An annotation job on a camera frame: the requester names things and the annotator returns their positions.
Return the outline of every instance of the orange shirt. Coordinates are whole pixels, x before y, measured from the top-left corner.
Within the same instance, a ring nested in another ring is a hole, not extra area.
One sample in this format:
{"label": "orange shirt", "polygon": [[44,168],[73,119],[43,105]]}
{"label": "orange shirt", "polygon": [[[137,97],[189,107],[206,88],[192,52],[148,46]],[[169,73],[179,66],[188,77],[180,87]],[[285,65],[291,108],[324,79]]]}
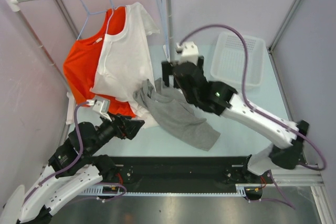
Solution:
{"label": "orange shirt", "polygon": [[[123,6],[114,10],[110,20],[108,34],[115,35],[123,30],[126,18],[125,11],[125,7]],[[88,99],[93,99],[96,95],[90,92],[90,88],[92,88],[94,84],[94,77],[103,46],[107,22],[111,14],[112,10],[109,9],[106,12],[104,24],[97,34],[87,39],[76,40],[63,64],[64,75],[68,80],[77,104],[85,102]],[[128,102],[119,102],[114,97],[108,95],[98,95],[110,100],[110,113],[135,117]]]}

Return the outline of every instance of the white shirt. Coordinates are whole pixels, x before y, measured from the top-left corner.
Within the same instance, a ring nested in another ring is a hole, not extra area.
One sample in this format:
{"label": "white shirt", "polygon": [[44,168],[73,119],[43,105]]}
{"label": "white shirt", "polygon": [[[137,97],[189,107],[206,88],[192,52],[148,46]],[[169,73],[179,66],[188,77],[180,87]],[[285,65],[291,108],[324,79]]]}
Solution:
{"label": "white shirt", "polygon": [[134,91],[149,79],[154,85],[153,67],[147,35],[159,33],[152,17],[140,3],[126,6],[124,29],[116,35],[106,34],[94,86],[91,92],[129,102],[135,115],[145,120],[144,127],[156,126],[149,111],[135,102]]}

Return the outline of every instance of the tabletop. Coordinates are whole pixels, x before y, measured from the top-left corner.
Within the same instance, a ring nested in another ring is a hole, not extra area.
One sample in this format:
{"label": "tabletop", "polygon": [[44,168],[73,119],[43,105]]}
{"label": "tabletop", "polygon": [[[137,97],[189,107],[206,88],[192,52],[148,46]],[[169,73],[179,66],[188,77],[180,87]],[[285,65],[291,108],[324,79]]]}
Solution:
{"label": "tabletop", "polygon": [[[198,48],[200,54],[203,55],[205,59],[205,76],[208,80],[214,80],[210,75],[210,68],[215,46],[203,45]],[[161,61],[165,59],[165,56],[160,46],[150,46],[150,54],[154,78],[157,79],[161,77]],[[288,119],[266,48],[264,53],[264,75],[262,83],[259,87],[248,90],[246,93],[248,99],[259,107],[283,119]],[[208,123],[215,130],[220,132],[219,139],[209,151],[192,147],[175,138],[160,126],[157,126],[140,129],[133,140],[121,140],[115,137],[96,152],[96,155],[156,157],[247,156],[260,152],[271,143],[259,133],[231,119],[209,114],[197,108],[194,108],[194,111],[198,118],[206,118]],[[78,110],[78,121],[91,122],[94,125],[101,123],[99,116],[92,112],[90,108],[80,108]]]}

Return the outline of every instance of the basket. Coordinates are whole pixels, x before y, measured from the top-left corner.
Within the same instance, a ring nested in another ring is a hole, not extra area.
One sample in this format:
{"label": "basket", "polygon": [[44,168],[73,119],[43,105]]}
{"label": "basket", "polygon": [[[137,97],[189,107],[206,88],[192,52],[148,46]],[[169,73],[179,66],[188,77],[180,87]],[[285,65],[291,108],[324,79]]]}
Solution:
{"label": "basket", "polygon": [[[264,71],[265,41],[253,36],[243,36],[248,49],[246,89],[260,86]],[[211,75],[216,79],[241,89],[245,55],[243,44],[233,33],[225,31],[218,37],[211,66]]]}

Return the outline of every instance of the shiny metal floor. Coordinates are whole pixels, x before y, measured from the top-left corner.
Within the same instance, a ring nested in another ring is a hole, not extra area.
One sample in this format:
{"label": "shiny metal floor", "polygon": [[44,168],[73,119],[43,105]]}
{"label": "shiny metal floor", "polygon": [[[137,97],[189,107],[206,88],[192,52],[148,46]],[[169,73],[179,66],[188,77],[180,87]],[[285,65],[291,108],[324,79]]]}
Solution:
{"label": "shiny metal floor", "polygon": [[[243,198],[219,197],[123,197],[102,204],[83,200],[65,206],[51,224],[198,224],[198,223],[321,223],[309,187],[283,188],[297,210],[273,202],[249,204]],[[275,188],[264,197],[279,198]]]}

